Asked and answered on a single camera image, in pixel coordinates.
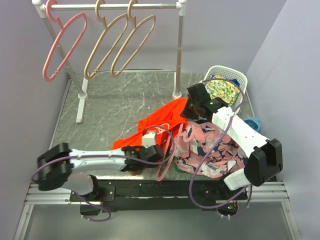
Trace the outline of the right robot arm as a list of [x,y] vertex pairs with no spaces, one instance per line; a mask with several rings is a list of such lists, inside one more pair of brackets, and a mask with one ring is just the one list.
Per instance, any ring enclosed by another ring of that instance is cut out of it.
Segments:
[[207,118],[226,132],[248,157],[245,167],[227,175],[219,186],[219,194],[231,199],[237,189],[261,186],[283,170],[282,144],[253,130],[233,112],[221,98],[212,99],[203,83],[187,88],[188,100],[182,115],[189,119]]

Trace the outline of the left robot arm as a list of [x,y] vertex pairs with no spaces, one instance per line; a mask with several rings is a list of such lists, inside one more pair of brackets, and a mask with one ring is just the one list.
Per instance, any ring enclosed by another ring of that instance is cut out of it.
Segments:
[[84,151],[59,143],[37,158],[37,170],[31,180],[40,191],[63,188],[87,201],[94,201],[101,194],[101,188],[97,177],[89,174],[90,171],[137,172],[161,164],[164,158],[165,153],[158,144]]

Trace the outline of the orange shorts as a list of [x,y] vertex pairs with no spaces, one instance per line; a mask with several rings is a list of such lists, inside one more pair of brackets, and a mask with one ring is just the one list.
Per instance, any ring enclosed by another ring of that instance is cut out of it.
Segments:
[[143,136],[150,132],[156,132],[155,143],[164,153],[177,147],[174,139],[187,126],[187,119],[181,116],[187,101],[187,98],[182,97],[166,103],[148,117],[141,119],[137,125],[137,132],[127,138],[116,140],[111,149],[124,149],[133,153],[135,158],[142,159],[139,148],[143,146]]

